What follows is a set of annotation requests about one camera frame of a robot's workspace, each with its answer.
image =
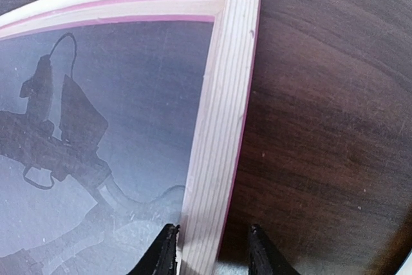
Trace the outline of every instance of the wood surface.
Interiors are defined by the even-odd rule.
[[[221,260],[245,263],[259,223],[302,274],[395,273],[412,248],[411,43],[411,0],[262,0]]]

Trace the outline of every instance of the tabletop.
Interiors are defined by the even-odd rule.
[[[411,0],[262,0],[221,261],[246,263],[258,223],[302,274],[395,273],[412,249],[411,44]]]

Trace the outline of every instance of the wooden table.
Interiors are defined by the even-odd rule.
[[[0,0],[0,14],[34,0]],[[393,274],[412,248],[412,0],[262,0],[220,259],[260,223],[303,274]]]

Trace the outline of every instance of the dark wood grain surface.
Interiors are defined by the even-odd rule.
[[[411,43],[412,0],[262,0],[221,260],[244,263],[260,223],[303,274],[394,274],[412,249]]]

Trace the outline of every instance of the wooden frame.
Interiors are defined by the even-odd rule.
[[[260,0],[39,0],[0,17],[0,39],[112,21],[213,21],[191,151],[183,221],[184,274],[211,274],[245,123]]]

